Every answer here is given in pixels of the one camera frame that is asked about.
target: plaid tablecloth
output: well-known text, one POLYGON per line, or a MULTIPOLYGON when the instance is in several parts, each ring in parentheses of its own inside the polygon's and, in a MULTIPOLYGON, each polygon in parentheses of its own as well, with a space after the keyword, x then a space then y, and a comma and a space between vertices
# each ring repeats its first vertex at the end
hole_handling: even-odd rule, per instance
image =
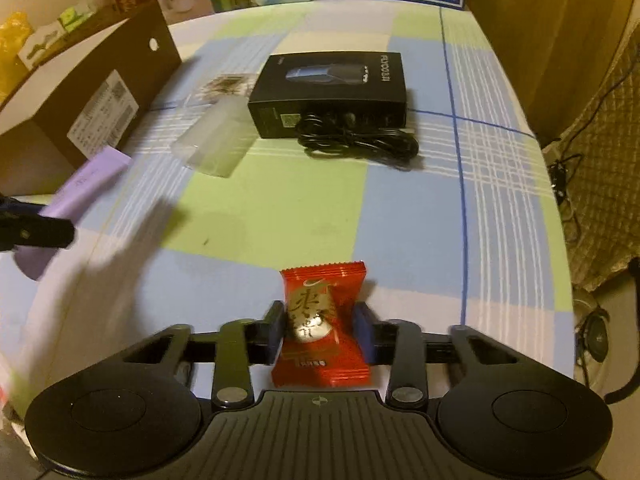
MULTIPOLYGON (((283 297, 279 269, 363 260, 378 315, 446 332, 466 323, 571 374, 571 290, 561 224, 535 136, 469 12, 319 0, 173 28, 184 63, 125 151, 134 161, 35 283, 0 256, 0 384, 18 412, 43 387, 174 323, 216 330, 283 297), (400 52, 409 172, 317 160, 259 139, 230 178, 185 168, 171 142, 209 105, 216 76, 269 54, 400 52)), ((257 388, 268 370, 257 371, 257 388)), ((196 393, 210 392, 198 375, 196 393)))

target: electric shaver picture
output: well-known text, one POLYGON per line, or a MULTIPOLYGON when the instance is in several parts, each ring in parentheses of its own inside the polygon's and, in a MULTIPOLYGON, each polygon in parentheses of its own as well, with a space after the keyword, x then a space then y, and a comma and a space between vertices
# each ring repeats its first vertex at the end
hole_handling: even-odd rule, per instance
POLYGON ((355 63, 301 66, 289 70, 286 79, 320 85, 362 85, 369 79, 369 69, 366 65, 355 63))

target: purple tube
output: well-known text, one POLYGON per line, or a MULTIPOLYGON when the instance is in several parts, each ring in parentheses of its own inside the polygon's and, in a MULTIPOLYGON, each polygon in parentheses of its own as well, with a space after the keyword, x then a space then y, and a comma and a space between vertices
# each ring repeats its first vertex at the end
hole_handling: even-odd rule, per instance
MULTIPOLYGON (((40 215, 66 218, 76 224, 130 162, 129 156, 106 146, 65 182, 40 215)), ((15 250, 14 261, 25 276, 39 280, 58 251, 57 248, 19 247, 15 250)))

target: checkered tablecloth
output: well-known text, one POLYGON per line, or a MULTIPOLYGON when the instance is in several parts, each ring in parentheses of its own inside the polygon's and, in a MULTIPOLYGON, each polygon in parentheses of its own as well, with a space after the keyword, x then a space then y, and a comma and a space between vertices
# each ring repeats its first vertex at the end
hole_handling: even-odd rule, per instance
MULTIPOLYGON (((363 260, 378 315, 428 332, 466 323, 571 374, 571 290, 540 148, 469 12, 319 0, 209 16, 172 30, 184 63, 125 151, 133 164, 35 283, 0 256, 1 386, 19 412, 44 386, 174 323, 260 318, 284 267, 363 260), (400 52, 412 171, 317 160, 259 139, 230 178, 185 168, 171 142, 192 97, 269 54, 400 52)), ((268 373, 256 386, 268 385, 268 373)), ((206 395, 209 382, 196 392, 206 395)))

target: red snack package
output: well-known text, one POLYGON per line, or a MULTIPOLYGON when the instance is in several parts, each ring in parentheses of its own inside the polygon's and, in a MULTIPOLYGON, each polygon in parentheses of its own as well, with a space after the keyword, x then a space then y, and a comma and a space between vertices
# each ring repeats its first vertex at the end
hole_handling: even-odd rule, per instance
POLYGON ((281 272, 289 330, 271 371, 275 386, 369 383, 369 367, 351 336, 351 310, 366 273, 362 262, 281 272))

